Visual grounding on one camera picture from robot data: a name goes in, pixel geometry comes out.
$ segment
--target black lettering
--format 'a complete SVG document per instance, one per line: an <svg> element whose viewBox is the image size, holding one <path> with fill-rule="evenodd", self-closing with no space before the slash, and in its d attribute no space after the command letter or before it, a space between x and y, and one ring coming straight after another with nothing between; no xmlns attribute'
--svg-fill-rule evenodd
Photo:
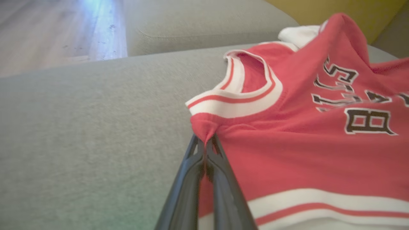
<svg viewBox="0 0 409 230"><path fill-rule="evenodd" d="M326 111L329 111L330 109L328 109L328 108L322 108L322 107L315 107L319 112L321 112L321 113L323 113L323 112L326 112Z"/></svg>
<svg viewBox="0 0 409 230"><path fill-rule="evenodd" d="M347 116L345 126L345 132L347 134L387 133L389 135L397 135L389 128L389 119L391 117L389 111L370 110L367 108L346 108L344 113Z"/></svg>
<svg viewBox="0 0 409 230"><path fill-rule="evenodd" d="M319 105L332 105L332 106L343 106L343 105L347 105L347 104L351 104L352 101L351 100L345 100L345 99L341 99L341 100L330 100L330 99L326 99L326 98L322 98L319 95L316 94L311 94L312 95L312 101L316 104Z"/></svg>
<svg viewBox="0 0 409 230"><path fill-rule="evenodd" d="M371 92L369 90L365 90L366 95L368 96L369 100L371 102L375 102L375 103L388 103L391 102L392 99L390 97L384 97L380 94Z"/></svg>
<svg viewBox="0 0 409 230"><path fill-rule="evenodd" d="M341 94L342 94L342 96L345 97L345 98L351 98L351 99L354 100L354 102L356 102L356 103L362 102L362 99L361 99L358 95L348 94L348 93L341 93Z"/></svg>
<svg viewBox="0 0 409 230"><path fill-rule="evenodd" d="M403 99L403 101L405 102L405 106L409 107L409 95L405 94L405 93L400 93L399 96Z"/></svg>
<svg viewBox="0 0 409 230"><path fill-rule="evenodd" d="M337 86L328 86L325 85L321 82L319 82L319 77L317 76L317 78L314 81L314 85L316 87L320 87L322 89L327 89L327 90L342 90L342 91L346 91L346 92L354 92L354 89L347 84L341 83L341 82L336 82Z"/></svg>
<svg viewBox="0 0 409 230"><path fill-rule="evenodd" d="M324 62L324 71L327 72L327 74L330 77L334 77L337 72L341 72L341 73L344 73L346 76L345 77L339 76L338 80L348 83L348 84L352 84L359 75L356 70L346 69L343 67L339 67L335 64L330 65L329 62L330 62L330 58L328 57Z"/></svg>

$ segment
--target couch cushion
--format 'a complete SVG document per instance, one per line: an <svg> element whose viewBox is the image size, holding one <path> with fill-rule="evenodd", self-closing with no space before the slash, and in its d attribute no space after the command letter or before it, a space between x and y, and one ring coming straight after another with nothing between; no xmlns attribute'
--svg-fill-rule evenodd
<svg viewBox="0 0 409 230"><path fill-rule="evenodd" d="M393 61L398 59L397 57L386 53L383 50L380 50L376 47L373 47L371 45L368 45L368 54L369 54L369 60L372 63L378 63L378 62L384 62L384 61Z"/></svg>
<svg viewBox="0 0 409 230"><path fill-rule="evenodd" d="M264 0L125 0L128 55L277 39L297 26Z"/></svg>
<svg viewBox="0 0 409 230"><path fill-rule="evenodd" d="M251 46L0 79L0 229L153 229L192 135L184 102Z"/></svg>

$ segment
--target yellow wall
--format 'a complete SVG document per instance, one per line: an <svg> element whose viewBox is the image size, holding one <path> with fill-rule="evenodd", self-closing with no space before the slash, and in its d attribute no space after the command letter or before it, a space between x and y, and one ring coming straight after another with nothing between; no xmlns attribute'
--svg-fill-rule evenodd
<svg viewBox="0 0 409 230"><path fill-rule="evenodd" d="M266 0L301 25L319 25L332 14L344 12L372 43L406 0Z"/></svg>
<svg viewBox="0 0 409 230"><path fill-rule="evenodd" d="M372 43L398 58L409 57L409 1Z"/></svg>

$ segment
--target red fabric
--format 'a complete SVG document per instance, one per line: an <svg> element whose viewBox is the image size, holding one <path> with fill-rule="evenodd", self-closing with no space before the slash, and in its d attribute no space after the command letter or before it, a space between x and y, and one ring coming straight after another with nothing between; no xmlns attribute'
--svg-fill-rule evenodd
<svg viewBox="0 0 409 230"><path fill-rule="evenodd" d="M399 93L409 91L409 59L370 64L364 35L344 14L332 16L325 29L297 52L277 49L277 44L258 45L248 51L262 57L282 82L279 101L261 113L245 117L227 119L199 113L191 118L194 133L203 141L217 132L248 201L299 188L409 201L409 105L399 97ZM265 84L262 65L253 61L243 61L246 77L243 92ZM329 69L332 64L355 70L358 75L350 84L342 82L339 78L347 74L341 71L331 77L324 70L324 66ZM314 85L317 76L322 84L344 83L354 91L317 87ZM391 101L370 101L367 90ZM313 95L352 100L342 93L358 96L362 102L340 106L313 101ZM235 103L216 95L201 100ZM317 107L326 111L320 112ZM347 133L346 108L390 112L392 134ZM354 124L363 124L363 120L358 116ZM379 126L382 118L375 117L372 124ZM210 183L204 181L200 189L200 216L213 212L211 194ZM336 207L325 208L343 212ZM297 210L304 209L291 209L292 213Z"/></svg>

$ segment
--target red jersey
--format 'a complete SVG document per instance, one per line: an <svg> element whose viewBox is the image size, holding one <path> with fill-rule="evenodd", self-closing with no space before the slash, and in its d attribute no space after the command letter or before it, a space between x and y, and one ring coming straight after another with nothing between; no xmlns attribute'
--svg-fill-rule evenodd
<svg viewBox="0 0 409 230"><path fill-rule="evenodd" d="M203 142L217 132L260 229L409 226L409 59L370 64L344 14L300 50L262 43L225 58L225 79L186 105ZM204 180L199 226L212 203Z"/></svg>

